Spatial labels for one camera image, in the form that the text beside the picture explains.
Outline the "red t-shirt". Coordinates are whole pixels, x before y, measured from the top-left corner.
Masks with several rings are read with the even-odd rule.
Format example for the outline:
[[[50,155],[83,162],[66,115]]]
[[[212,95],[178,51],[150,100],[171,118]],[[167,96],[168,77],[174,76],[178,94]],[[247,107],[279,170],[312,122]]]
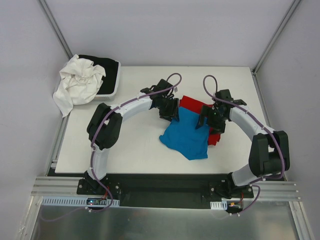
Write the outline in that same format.
[[[189,111],[192,111],[196,114],[200,114],[202,110],[202,106],[208,106],[212,107],[212,104],[206,104],[204,102],[201,102],[199,100],[196,100],[194,98],[191,98],[189,96],[183,96],[182,99],[179,101],[179,106],[183,107],[185,109],[188,109]],[[209,129],[209,136],[208,136],[208,146],[216,146],[217,143],[221,139],[220,133],[212,133],[214,129],[211,127]]]

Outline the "white t-shirt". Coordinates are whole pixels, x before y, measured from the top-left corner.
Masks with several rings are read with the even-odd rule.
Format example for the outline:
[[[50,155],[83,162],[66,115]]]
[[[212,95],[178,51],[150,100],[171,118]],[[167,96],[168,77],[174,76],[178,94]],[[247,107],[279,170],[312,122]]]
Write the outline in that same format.
[[[105,69],[94,62],[75,54],[59,71],[60,83],[53,93],[53,100],[63,117],[75,105],[91,102],[100,90],[106,76]]]

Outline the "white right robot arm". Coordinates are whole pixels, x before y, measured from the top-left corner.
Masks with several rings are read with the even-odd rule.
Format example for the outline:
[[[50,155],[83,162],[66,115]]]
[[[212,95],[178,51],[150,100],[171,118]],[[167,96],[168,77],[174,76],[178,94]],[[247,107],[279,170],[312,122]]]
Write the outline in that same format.
[[[202,105],[196,128],[212,128],[223,134],[226,122],[235,123],[251,140],[248,163],[230,173],[225,193],[232,198],[243,191],[243,186],[262,179],[281,179],[290,168],[289,138],[285,131],[262,124],[242,99],[233,99],[229,89],[212,97],[212,106]]]

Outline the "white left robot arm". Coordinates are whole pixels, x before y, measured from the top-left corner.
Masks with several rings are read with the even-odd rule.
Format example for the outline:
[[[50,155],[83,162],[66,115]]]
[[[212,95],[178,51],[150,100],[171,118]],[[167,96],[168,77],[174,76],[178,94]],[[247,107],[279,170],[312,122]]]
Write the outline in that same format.
[[[88,126],[87,133],[90,140],[91,157],[88,170],[84,179],[88,188],[96,195],[103,193],[107,175],[107,160],[111,147],[118,141],[122,123],[129,118],[156,108],[159,117],[166,121],[179,121],[179,102],[174,97],[173,91],[177,85],[172,85],[169,80],[161,79],[158,84],[140,90],[139,94],[118,105],[97,106]]]

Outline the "blue t-shirt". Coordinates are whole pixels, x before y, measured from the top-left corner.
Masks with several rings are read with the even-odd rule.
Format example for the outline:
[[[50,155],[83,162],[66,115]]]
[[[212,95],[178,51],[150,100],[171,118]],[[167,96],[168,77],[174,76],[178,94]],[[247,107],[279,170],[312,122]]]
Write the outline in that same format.
[[[184,107],[178,109],[179,121],[173,119],[159,140],[169,149],[178,151],[189,161],[208,157],[210,127],[196,128],[199,114]]]

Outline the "white laundry basket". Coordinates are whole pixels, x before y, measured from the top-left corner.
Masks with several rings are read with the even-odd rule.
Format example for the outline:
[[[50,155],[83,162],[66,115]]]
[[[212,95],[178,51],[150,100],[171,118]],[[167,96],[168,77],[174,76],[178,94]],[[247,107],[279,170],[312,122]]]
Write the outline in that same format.
[[[53,99],[57,104],[83,105],[98,95],[113,95],[120,69],[114,59],[75,54],[59,71],[61,81]]]

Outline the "black robot base mount plate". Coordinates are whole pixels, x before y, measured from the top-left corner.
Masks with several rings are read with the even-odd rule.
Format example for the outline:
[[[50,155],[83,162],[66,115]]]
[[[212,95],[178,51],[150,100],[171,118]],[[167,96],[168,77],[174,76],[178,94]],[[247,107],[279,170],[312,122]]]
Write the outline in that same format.
[[[252,199],[249,185],[235,186],[230,174],[115,174],[100,181],[84,173],[78,195],[102,196],[119,201],[122,207],[209,209],[222,199]]]

